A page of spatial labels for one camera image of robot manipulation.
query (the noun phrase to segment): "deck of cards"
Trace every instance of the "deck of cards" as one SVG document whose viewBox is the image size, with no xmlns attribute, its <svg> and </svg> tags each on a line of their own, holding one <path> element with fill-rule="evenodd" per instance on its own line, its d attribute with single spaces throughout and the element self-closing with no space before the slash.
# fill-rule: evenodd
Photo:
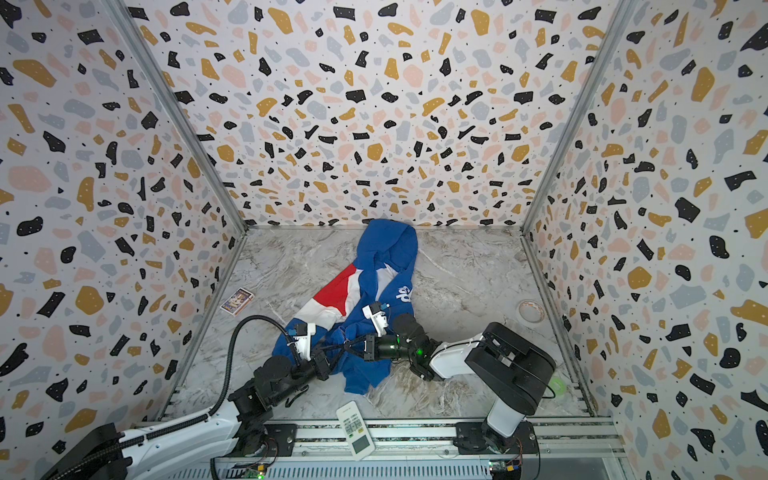
<svg viewBox="0 0 768 480">
<path fill-rule="evenodd" d="M 239 288 L 226 302 L 221 304 L 221 308 L 236 316 L 252 299 L 253 294 L 251 292 L 244 288 Z"/>
</svg>

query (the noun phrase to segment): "marble table surface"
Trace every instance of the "marble table surface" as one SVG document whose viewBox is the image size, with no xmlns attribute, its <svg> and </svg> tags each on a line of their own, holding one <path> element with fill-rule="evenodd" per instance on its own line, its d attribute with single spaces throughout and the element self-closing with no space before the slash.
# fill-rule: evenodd
<svg viewBox="0 0 768 480">
<path fill-rule="evenodd" d="M 166 417 L 177 418 L 212 405 L 219 396 L 227 347 L 240 319 L 256 313 L 283 324 L 347 267 L 363 228 L 278 228 L 250 231 L 227 288 L 226 299 L 238 288 L 254 293 L 238 314 L 218 309 L 193 359 L 187 378 L 172 398 Z M 521 300 L 541 297 L 516 230 L 418 229 L 419 255 L 411 295 L 416 319 L 435 339 L 456 341 L 499 322 L 549 353 L 558 364 L 555 376 L 568 386 L 555 399 L 541 401 L 536 415 L 587 415 L 568 378 L 550 322 L 519 318 Z M 245 326 L 237 339 L 230 392 L 245 383 L 271 354 L 279 333 L 264 322 Z M 290 409 L 274 409 L 277 419 L 331 419 L 336 409 L 355 400 L 368 419 L 485 417 L 495 396 L 477 376 L 456 376 L 424 382 L 407 362 L 365 396 L 344 393 L 345 379 L 332 376 L 310 383 L 309 391 Z"/>
</svg>

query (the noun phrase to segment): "remote control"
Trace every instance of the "remote control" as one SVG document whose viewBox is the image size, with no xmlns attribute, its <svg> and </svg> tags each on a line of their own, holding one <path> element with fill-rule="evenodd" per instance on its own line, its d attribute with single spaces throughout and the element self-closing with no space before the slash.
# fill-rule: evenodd
<svg viewBox="0 0 768 480">
<path fill-rule="evenodd" d="M 368 433 L 366 424 L 362 421 L 362 415 L 357 409 L 357 404 L 354 401 L 347 403 L 336 410 L 336 416 L 341 422 L 341 429 L 344 431 L 346 442 L 352 449 L 352 458 L 360 460 L 370 455 L 375 449 L 373 439 Z"/>
</svg>

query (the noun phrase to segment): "blue fabric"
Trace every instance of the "blue fabric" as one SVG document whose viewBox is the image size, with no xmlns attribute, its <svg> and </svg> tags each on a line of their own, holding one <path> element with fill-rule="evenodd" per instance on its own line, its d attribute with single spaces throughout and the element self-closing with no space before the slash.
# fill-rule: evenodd
<svg viewBox="0 0 768 480">
<path fill-rule="evenodd" d="M 379 289 L 376 271 L 385 268 L 385 263 L 397 272 L 379 297 L 382 305 L 389 304 L 389 308 L 385 309 L 387 319 L 391 322 L 403 313 L 413 314 L 410 293 L 417 249 L 416 231 L 413 227 L 393 220 L 371 220 L 360 237 L 357 258 L 353 262 L 356 269 L 362 270 L 359 276 L 360 301 L 349 312 L 346 320 L 337 323 L 330 331 L 318 326 L 317 333 L 312 338 L 313 346 L 321 340 L 326 345 L 338 345 L 347 339 L 355 339 L 376 331 L 371 320 L 363 316 L 362 308 L 376 301 L 376 292 Z M 299 319 L 293 319 L 287 329 L 295 328 L 295 325 L 301 322 Z M 333 357 L 338 354 L 338 350 L 330 353 Z M 282 336 L 278 338 L 272 354 L 290 358 L 290 351 Z M 362 359 L 345 353 L 334 373 L 344 374 L 345 392 L 364 395 L 370 386 L 376 387 L 389 375 L 391 366 L 389 360 L 363 362 Z"/>
</svg>

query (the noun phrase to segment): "patterned wallpaper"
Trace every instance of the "patterned wallpaper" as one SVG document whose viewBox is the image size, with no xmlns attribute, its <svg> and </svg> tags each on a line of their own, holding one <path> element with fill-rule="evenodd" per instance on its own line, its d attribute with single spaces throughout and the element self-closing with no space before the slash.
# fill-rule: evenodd
<svg viewBox="0 0 768 480">
<path fill-rule="evenodd" d="M 638 478 L 768 478 L 767 22 L 638 2 L 531 234 Z"/>
<path fill-rule="evenodd" d="M 33 479 L 163 406 L 237 230 L 100 3 L 0 15 L 0 477 Z"/>
<path fill-rule="evenodd" d="M 520 223 L 614 6 L 127 3 L 252 225 Z"/>
</svg>

